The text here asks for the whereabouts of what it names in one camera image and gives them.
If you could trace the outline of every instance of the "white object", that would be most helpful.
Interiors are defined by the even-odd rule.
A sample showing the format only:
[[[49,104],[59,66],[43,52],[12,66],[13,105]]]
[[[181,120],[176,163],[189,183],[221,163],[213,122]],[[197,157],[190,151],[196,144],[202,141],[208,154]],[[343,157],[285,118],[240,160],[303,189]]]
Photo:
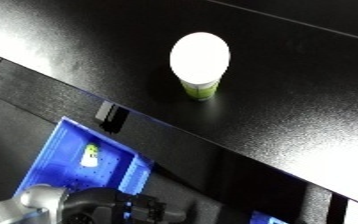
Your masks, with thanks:
[[[230,51],[226,42],[204,32],[181,38],[170,55],[173,72],[182,81],[195,85],[219,81],[229,61]]]
[[[348,200],[344,224],[358,224],[358,203]]]

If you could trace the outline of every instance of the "paper cup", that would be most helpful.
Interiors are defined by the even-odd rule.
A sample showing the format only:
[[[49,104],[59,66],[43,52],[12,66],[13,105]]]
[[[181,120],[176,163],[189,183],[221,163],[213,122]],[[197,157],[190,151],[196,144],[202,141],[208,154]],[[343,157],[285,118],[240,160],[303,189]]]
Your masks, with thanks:
[[[215,94],[220,80],[212,81],[206,84],[192,84],[184,80],[180,81],[187,95],[189,95],[192,99],[204,101],[208,100]]]
[[[196,100],[211,98],[230,61],[229,47],[218,36],[198,32],[181,38],[172,48],[170,65],[186,93]]]

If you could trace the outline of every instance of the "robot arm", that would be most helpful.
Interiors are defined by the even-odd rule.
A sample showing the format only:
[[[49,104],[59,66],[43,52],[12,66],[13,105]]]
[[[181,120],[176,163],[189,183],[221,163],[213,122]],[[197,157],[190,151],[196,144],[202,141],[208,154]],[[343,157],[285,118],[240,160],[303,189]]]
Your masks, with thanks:
[[[0,202],[0,224],[140,224],[182,222],[185,217],[154,197],[110,188],[68,194],[65,188],[36,185]]]

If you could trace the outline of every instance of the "white lid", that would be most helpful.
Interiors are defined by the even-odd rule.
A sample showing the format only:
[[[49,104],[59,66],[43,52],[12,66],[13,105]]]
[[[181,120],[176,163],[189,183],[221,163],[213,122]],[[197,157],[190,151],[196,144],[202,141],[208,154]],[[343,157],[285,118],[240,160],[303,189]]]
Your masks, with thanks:
[[[230,61],[226,42],[216,35],[192,33],[180,39],[172,48],[172,71],[182,80],[205,84],[221,78]]]

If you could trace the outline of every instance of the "blue tray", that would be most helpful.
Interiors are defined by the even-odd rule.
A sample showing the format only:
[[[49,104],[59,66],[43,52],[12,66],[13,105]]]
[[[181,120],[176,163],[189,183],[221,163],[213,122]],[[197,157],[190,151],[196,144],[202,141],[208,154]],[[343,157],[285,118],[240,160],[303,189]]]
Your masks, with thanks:
[[[81,165],[86,159],[97,165]],[[133,149],[63,117],[15,194],[35,184],[67,187],[70,192],[110,187],[137,194],[152,167],[151,160]]]

